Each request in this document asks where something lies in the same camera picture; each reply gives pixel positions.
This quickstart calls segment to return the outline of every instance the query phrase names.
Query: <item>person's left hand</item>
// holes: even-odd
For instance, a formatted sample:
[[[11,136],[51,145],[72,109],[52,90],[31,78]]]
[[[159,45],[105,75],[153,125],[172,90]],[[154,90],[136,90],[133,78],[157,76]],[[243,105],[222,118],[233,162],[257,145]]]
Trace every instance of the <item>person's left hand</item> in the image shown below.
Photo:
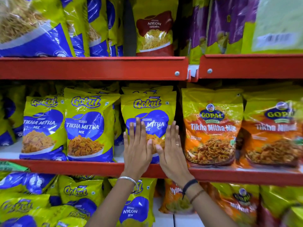
[[[129,141],[124,132],[124,171],[121,176],[127,176],[136,182],[146,172],[152,161],[152,140],[146,143],[146,126],[136,118],[136,133],[134,123],[129,125]]]

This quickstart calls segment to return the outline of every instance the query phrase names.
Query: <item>brown thread bracelet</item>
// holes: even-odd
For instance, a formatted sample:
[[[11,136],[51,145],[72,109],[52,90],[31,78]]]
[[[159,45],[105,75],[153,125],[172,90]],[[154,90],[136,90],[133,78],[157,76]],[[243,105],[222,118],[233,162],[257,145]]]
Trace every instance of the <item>brown thread bracelet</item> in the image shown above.
[[[202,194],[203,192],[205,192],[205,190],[200,190],[191,200],[190,200],[190,204],[192,204],[192,202],[200,195]]]

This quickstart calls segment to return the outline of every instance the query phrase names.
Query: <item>silver bangle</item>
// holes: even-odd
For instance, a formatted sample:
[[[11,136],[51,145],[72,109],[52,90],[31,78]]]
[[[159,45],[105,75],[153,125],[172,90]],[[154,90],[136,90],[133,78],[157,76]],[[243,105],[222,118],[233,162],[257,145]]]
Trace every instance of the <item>silver bangle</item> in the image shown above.
[[[130,180],[130,181],[132,181],[135,184],[136,189],[138,188],[137,182],[134,179],[130,178],[130,177],[123,176],[123,177],[120,177],[118,179],[127,179],[127,180]]]

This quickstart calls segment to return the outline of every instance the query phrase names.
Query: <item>bracelet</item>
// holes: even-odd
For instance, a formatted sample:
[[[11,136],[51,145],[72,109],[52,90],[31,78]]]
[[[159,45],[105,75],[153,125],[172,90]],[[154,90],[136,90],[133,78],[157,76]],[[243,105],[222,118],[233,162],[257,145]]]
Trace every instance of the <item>bracelet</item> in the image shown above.
[[[183,194],[182,199],[184,198],[184,195],[185,195],[187,189],[195,183],[198,183],[198,181],[196,179],[192,179],[188,183],[185,184],[185,186],[183,187],[183,190],[182,190],[182,194]]]
[[[120,177],[120,178],[118,178],[118,179],[127,179],[127,180],[130,180],[130,181],[132,181],[132,182],[135,184],[136,189],[138,189],[138,184],[137,184],[137,182],[136,182],[134,179],[130,178],[130,177],[122,176],[122,177]]]
[[[192,204],[192,202],[200,195],[202,194],[203,192],[205,192],[205,190],[200,190],[191,200],[190,200],[190,204]]]

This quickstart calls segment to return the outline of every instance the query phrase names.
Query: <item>red shelf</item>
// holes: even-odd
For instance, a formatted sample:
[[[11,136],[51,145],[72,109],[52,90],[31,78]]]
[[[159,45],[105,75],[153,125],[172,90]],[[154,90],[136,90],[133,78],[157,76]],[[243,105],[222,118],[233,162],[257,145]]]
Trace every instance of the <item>red shelf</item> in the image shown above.
[[[0,79],[186,80],[187,57],[0,58]]]
[[[303,54],[205,55],[201,57],[199,78],[303,78]]]
[[[61,162],[41,160],[7,160],[28,167],[32,172],[64,175],[101,175],[118,177],[123,163]],[[277,186],[303,186],[302,173],[236,171],[225,169],[190,169],[199,181]],[[151,164],[143,177],[166,178],[159,164]]]

